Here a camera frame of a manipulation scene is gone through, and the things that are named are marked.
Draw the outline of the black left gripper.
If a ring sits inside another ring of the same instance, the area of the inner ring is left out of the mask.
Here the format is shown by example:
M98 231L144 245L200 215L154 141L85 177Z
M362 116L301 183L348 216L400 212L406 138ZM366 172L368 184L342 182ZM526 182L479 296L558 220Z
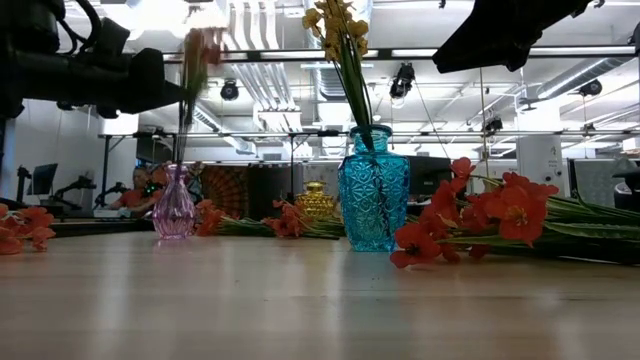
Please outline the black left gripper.
M144 48L134 57L131 54L109 54L90 51L65 55L69 75L69 99L64 110L80 107L96 108L106 119L116 119L123 112L122 104L130 74L131 111L141 113L186 99L186 90L165 79L163 54L156 49Z

